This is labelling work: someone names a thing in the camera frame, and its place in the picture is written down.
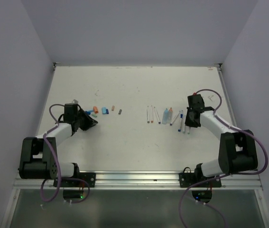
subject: blue cap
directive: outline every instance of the blue cap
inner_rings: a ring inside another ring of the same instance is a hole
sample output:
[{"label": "blue cap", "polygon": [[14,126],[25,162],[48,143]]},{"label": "blue cap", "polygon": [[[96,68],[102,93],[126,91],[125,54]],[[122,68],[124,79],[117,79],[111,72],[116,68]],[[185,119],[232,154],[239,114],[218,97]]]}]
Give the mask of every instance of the blue cap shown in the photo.
[{"label": "blue cap", "polygon": [[102,108],[102,113],[103,113],[103,114],[106,114],[106,107],[103,107],[103,108]]}]

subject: small block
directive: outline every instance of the small block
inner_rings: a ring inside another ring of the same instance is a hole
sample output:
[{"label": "small block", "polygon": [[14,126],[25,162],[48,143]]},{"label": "small block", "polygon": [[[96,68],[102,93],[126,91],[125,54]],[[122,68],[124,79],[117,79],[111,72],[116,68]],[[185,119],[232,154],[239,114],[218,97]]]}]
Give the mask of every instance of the small block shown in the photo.
[{"label": "small block", "polygon": [[103,113],[103,114],[106,114],[106,107],[103,107],[103,108],[102,108],[102,113]]},{"label": "small block", "polygon": [[98,113],[98,109],[96,106],[93,107],[93,111],[94,111],[94,113]]}]

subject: orange cap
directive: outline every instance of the orange cap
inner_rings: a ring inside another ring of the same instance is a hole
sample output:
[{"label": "orange cap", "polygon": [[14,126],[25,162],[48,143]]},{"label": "orange cap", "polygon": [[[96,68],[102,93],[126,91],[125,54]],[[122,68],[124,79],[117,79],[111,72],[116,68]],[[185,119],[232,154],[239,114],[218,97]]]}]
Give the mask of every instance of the orange cap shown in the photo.
[{"label": "orange cap", "polygon": [[96,106],[93,107],[93,111],[94,111],[95,113],[98,113],[98,109],[97,109]]}]

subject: glass panel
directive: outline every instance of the glass panel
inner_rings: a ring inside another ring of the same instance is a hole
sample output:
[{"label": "glass panel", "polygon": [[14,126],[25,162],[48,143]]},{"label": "glass panel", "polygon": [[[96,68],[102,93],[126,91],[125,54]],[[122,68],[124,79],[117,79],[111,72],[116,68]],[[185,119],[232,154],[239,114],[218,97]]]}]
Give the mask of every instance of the glass panel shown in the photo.
[{"label": "glass panel", "polygon": [[[47,195],[54,191],[47,190]],[[96,227],[96,228],[177,228],[179,190],[93,190],[80,204],[64,203],[62,191],[44,203],[39,190],[22,190],[11,227]],[[191,228],[223,227],[221,216],[209,207],[196,204],[191,193],[183,202],[183,215]],[[223,213],[230,228],[263,228],[253,190],[217,190],[210,204]]]}]

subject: white wall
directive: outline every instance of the white wall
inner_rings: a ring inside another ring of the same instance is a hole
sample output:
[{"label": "white wall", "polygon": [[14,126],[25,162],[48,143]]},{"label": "white wall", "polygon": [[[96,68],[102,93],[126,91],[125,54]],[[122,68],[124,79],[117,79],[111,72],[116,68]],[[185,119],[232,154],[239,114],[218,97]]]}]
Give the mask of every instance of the white wall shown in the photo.
[{"label": "white wall", "polygon": [[[251,129],[269,153],[268,0],[257,3],[223,64],[223,76],[238,125]],[[261,181],[269,204],[269,166]]]},{"label": "white wall", "polygon": [[22,3],[0,0],[0,223],[22,139],[37,130],[51,79],[51,60]]},{"label": "white wall", "polygon": [[71,65],[222,63],[257,0],[22,0],[47,52]]}]

